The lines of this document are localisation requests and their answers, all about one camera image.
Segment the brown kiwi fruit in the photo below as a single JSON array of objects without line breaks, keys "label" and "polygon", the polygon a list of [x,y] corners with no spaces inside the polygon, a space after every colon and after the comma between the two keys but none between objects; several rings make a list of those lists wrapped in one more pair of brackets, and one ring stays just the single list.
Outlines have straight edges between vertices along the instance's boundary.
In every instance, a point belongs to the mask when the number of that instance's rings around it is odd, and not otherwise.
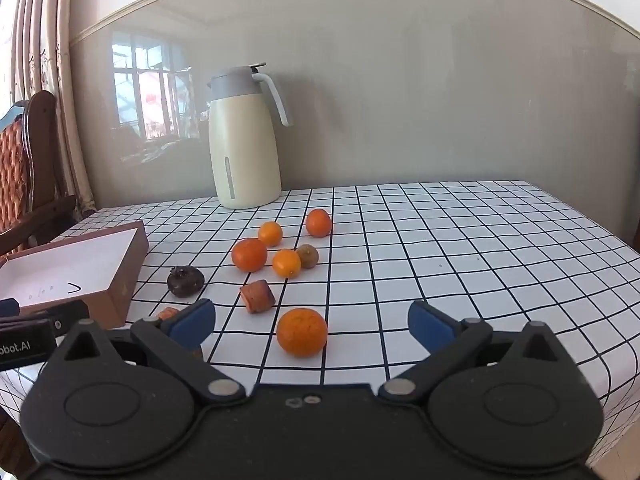
[{"label": "brown kiwi fruit", "polygon": [[296,254],[300,260],[300,266],[303,269],[312,269],[319,262],[318,250],[311,244],[300,245],[299,248],[296,249]]}]

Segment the brown cardboard box tray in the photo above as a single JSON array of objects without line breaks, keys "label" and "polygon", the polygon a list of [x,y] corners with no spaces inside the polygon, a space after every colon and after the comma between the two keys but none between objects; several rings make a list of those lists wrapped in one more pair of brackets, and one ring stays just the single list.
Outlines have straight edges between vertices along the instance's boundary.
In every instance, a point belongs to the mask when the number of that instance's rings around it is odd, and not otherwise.
[{"label": "brown cardboard box tray", "polygon": [[21,315],[81,300],[101,327],[120,327],[148,250],[140,221],[26,249],[1,259],[1,298]]}]

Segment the large orange tangerine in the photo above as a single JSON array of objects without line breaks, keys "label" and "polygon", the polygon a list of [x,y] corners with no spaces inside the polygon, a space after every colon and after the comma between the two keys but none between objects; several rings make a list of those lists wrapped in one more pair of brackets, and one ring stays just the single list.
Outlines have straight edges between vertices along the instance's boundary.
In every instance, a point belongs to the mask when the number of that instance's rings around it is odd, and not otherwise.
[{"label": "large orange tangerine", "polygon": [[254,273],[262,269],[267,258],[267,246],[258,238],[239,240],[231,251],[234,266],[245,273]]}]

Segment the wooden sofa orange tufted cushion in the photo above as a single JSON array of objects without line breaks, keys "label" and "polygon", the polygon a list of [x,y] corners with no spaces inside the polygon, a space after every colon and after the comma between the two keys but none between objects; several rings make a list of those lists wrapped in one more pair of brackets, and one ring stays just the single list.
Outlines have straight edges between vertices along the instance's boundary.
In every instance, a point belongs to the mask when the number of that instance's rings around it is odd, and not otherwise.
[{"label": "wooden sofa orange tufted cushion", "polygon": [[1,255],[49,243],[75,224],[58,148],[55,96],[42,90],[1,119]]}]

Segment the dark mangosteen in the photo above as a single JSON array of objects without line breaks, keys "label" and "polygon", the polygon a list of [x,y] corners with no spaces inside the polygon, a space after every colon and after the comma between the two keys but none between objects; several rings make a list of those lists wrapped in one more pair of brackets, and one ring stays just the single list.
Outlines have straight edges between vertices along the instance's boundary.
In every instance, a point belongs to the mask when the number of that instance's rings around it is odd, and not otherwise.
[{"label": "dark mangosteen", "polygon": [[204,286],[204,274],[195,266],[174,266],[167,277],[167,288],[178,298],[196,295]]}]

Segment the small orange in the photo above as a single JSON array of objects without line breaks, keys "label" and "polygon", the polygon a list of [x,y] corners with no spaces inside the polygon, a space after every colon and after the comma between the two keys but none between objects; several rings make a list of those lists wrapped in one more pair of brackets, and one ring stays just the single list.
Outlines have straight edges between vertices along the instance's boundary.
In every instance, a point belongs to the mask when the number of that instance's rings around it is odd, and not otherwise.
[{"label": "small orange", "polygon": [[276,247],[281,243],[283,231],[278,222],[268,221],[259,227],[257,237],[267,247]]},{"label": "small orange", "polygon": [[272,258],[272,268],[277,276],[289,280],[295,278],[302,270],[302,262],[295,250],[281,249]]}]

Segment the white black grid tablecloth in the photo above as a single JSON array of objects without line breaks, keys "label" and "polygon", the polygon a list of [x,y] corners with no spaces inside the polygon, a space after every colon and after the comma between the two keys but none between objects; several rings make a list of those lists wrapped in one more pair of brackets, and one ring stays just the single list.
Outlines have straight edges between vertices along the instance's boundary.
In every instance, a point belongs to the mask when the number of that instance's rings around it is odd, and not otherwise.
[{"label": "white black grid tablecloth", "polygon": [[[326,237],[307,214],[324,209]],[[104,209],[63,238],[140,221],[149,250],[126,322],[90,318],[58,337],[46,362],[1,372],[1,404],[34,453],[89,474],[134,466],[181,442],[212,454],[244,441],[288,442],[321,457],[327,445],[365,460],[397,455],[398,431],[371,444],[349,437],[379,424],[427,419],[434,430],[493,460],[596,462],[639,419],[639,256],[556,197],[526,182],[480,181],[345,186],[290,191],[272,203],[232,210],[214,198]],[[245,273],[233,246],[278,222],[281,243]],[[317,248],[319,262],[284,280],[281,249]],[[195,266],[205,284],[178,298],[174,266]],[[265,280],[276,304],[251,314],[240,288]],[[209,403],[152,367],[130,327],[198,300],[216,309],[213,333],[193,352],[239,382],[246,398]],[[418,402],[390,402],[378,389],[428,352],[409,333],[413,301],[494,331],[469,367]],[[277,341],[280,317],[317,311],[328,339],[301,359]],[[520,450],[504,447],[500,419],[520,422]],[[293,427],[288,437],[284,430]]]}]

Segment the cream thermos jug grey lid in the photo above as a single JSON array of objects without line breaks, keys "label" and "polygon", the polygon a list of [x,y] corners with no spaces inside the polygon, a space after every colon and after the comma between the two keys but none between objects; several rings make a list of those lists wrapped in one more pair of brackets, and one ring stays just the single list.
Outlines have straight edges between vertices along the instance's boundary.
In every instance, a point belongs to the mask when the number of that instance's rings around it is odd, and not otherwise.
[{"label": "cream thermos jug grey lid", "polygon": [[218,200],[230,209],[257,208],[282,192],[276,133],[265,96],[285,127],[290,114],[262,63],[228,68],[207,84],[209,154]]}]

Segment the large orange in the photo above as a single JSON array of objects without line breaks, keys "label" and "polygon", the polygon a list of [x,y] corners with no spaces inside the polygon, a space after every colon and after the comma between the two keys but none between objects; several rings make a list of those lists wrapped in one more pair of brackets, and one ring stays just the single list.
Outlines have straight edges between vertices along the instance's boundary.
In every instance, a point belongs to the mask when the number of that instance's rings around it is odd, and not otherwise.
[{"label": "large orange", "polygon": [[295,308],[280,317],[276,335],[278,344],[286,353],[306,359],[324,348],[328,339],[328,326],[317,311]]}]

